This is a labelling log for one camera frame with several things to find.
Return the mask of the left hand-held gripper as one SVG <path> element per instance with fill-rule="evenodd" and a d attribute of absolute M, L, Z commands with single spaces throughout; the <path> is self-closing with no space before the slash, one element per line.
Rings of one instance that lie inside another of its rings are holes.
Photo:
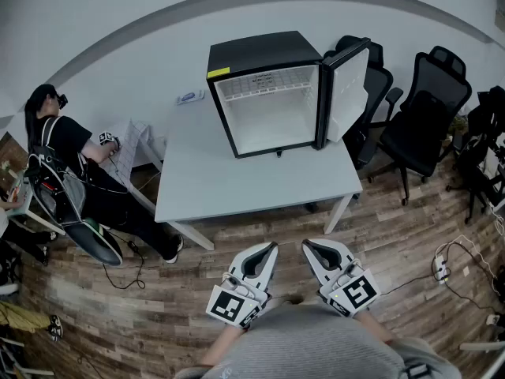
<path fill-rule="evenodd" d="M 264 242 L 242 250 L 232 261 L 231 274 L 226 272 L 221 284 L 213 287 L 206 313 L 228 325 L 248 328 L 271 299 L 266 290 L 278 255 L 276 242 Z M 256 287 L 236 276 L 256 279 Z"/>

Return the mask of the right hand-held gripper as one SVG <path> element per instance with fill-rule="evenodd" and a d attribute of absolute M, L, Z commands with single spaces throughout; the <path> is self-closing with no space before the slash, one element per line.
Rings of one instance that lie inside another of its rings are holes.
<path fill-rule="evenodd" d="M 302 250 L 319 282 L 320 297 L 341 316 L 354 317 L 381 296 L 370 269 L 363 269 L 341 242 L 308 238 L 302 242 Z M 345 265 L 336 274 L 336 269 Z"/>

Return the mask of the white wire fridge shelf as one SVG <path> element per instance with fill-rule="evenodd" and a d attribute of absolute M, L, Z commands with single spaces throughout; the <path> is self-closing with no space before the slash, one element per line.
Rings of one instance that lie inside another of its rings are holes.
<path fill-rule="evenodd" d="M 218 82 L 216 89 L 225 102 L 231 102 L 277 92 L 311 89 L 317 85 L 318 79 L 315 66 L 300 66 L 230 78 Z"/>

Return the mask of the person's left forearm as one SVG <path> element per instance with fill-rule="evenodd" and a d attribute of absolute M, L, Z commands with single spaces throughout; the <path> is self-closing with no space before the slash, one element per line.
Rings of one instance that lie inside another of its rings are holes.
<path fill-rule="evenodd" d="M 246 332 L 246 329 L 233 325 L 226 325 L 215 342 L 206 351 L 200 360 L 200 364 L 202 366 L 215 366 L 223 359 L 224 355 L 232 348 L 234 343 Z"/>

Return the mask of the person's right forearm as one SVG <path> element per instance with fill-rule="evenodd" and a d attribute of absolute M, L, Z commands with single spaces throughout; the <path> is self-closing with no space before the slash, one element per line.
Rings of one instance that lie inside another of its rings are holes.
<path fill-rule="evenodd" d="M 390 343 L 395 338 L 394 334 L 379 323 L 378 320 L 375 319 L 374 316 L 367 310 L 356 313 L 354 318 L 360 321 L 366 329 L 384 343 Z"/>

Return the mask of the black mini fridge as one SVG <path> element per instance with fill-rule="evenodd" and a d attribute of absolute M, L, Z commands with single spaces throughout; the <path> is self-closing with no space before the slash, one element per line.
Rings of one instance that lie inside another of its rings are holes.
<path fill-rule="evenodd" d="M 235 39 L 211 46 L 207 83 L 230 147 L 242 159 L 312 145 L 319 117 L 321 55 L 298 31 Z M 251 73 L 315 66 L 318 83 L 298 89 L 225 102 L 220 81 Z"/>

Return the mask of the person's grey knit sweater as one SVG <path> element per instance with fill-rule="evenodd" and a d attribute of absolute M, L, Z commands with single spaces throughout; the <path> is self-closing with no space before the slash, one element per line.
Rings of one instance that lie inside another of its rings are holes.
<path fill-rule="evenodd" d="M 246 330 L 215 366 L 174 379 L 462 379 L 424 340 L 393 333 L 384 343 L 320 303 L 277 306 Z"/>

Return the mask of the white power strip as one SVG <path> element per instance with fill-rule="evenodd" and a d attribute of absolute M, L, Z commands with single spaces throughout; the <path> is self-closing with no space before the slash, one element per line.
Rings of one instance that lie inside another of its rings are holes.
<path fill-rule="evenodd" d="M 448 281 L 451 274 L 450 269 L 447 267 L 447 260 L 442 253 L 435 255 L 434 259 L 435 268 L 435 279 L 440 284 L 443 285 Z"/>

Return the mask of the small white table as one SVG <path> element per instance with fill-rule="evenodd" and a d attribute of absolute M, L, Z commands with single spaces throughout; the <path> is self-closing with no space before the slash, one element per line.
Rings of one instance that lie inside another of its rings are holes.
<path fill-rule="evenodd" d="M 150 146 L 151 139 L 151 127 L 150 127 L 150 137 L 147 141 L 141 141 L 137 146 L 137 152 L 143 153 L 155 166 L 161 171 L 163 169 L 162 162 L 159 156 Z M 137 188 L 132 184 L 132 188 L 129 191 L 136 200 L 141 203 L 152 215 L 155 215 L 155 204 L 148 200 Z"/>

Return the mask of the black mesh office chair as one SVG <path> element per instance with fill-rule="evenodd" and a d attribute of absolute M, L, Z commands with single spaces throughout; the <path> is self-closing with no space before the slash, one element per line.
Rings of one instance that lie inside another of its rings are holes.
<path fill-rule="evenodd" d="M 471 95 L 466 64 L 459 56 L 441 46 L 417 53 L 410 91 L 378 142 L 392 162 L 373 171 L 368 180 L 400 170 L 405 192 L 402 205 L 406 206 L 410 199 L 407 171 L 419 174 L 422 181 L 432 176 L 449 126 Z"/>

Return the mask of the white checked tablecloth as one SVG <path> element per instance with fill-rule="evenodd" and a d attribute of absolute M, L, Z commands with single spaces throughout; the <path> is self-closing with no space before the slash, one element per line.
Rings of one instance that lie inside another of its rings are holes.
<path fill-rule="evenodd" d="M 150 126 L 141 121 L 129 120 L 115 124 L 105 131 L 111 132 L 119 139 L 121 148 L 100 166 L 109 176 L 130 191 L 132 188 L 130 177 L 137 146 L 141 141 L 149 139 Z"/>

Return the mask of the black padded office chair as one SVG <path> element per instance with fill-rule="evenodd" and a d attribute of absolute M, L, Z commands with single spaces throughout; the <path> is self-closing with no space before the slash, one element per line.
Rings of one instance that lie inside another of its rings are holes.
<path fill-rule="evenodd" d="M 393 75 L 383 64 L 383 47 L 371 42 L 368 49 L 368 68 L 365 76 L 368 101 L 364 113 L 343 137 L 353 165 L 358 171 L 370 162 L 376 152 L 376 142 L 369 136 L 369 131 L 387 126 L 395 104 L 403 94 L 403 90 L 392 86 Z M 373 117 L 383 102 L 389 104 L 387 117 L 383 121 L 375 122 Z"/>

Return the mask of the white blue wipes packet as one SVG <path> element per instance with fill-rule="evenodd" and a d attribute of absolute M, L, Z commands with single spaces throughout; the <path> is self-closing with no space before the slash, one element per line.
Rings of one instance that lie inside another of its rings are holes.
<path fill-rule="evenodd" d="M 175 104 L 177 106 L 180 106 L 187 103 L 193 103 L 202 100 L 204 97 L 205 97 L 204 90 L 191 91 L 184 95 L 178 96 Z"/>

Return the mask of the black swivel office chair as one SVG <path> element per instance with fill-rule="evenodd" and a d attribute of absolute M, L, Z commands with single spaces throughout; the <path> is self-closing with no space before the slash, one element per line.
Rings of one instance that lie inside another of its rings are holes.
<path fill-rule="evenodd" d="M 494 152 L 499 161 L 505 161 L 505 146 L 497 140 L 505 133 L 505 89 L 495 86 L 487 92 L 478 92 L 479 104 L 468 113 L 468 131 L 453 136 L 450 147 L 455 154 L 454 169 L 462 178 L 459 186 L 446 186 L 446 191 L 469 192 L 469 212 L 465 223 L 473 216 L 475 200 L 482 203 L 481 211 L 505 200 L 505 167 L 497 166 L 498 175 L 489 177 L 481 169 L 488 151 Z"/>

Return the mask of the black white sneaker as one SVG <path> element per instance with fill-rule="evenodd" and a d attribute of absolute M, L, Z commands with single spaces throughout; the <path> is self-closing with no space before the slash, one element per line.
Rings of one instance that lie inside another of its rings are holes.
<path fill-rule="evenodd" d="M 50 325 L 48 326 L 48 332 L 50 333 L 51 339 L 56 342 L 63 337 L 63 327 L 59 316 L 50 315 Z"/>

